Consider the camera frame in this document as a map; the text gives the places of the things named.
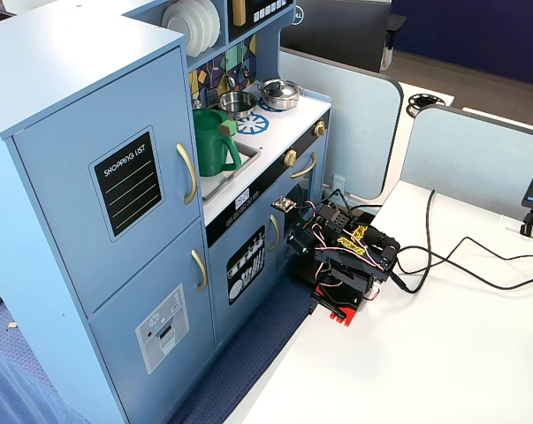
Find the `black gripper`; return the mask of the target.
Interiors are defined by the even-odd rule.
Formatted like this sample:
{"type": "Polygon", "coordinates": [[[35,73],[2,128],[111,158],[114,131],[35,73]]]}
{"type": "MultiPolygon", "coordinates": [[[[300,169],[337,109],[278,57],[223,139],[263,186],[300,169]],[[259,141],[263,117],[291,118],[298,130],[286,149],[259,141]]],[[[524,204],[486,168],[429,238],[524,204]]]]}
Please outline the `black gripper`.
{"type": "Polygon", "coordinates": [[[307,260],[308,263],[294,262],[292,276],[306,283],[315,282],[315,248],[320,244],[313,232],[315,224],[323,224],[320,215],[305,217],[298,214],[292,221],[286,237],[286,258],[307,260]]]}

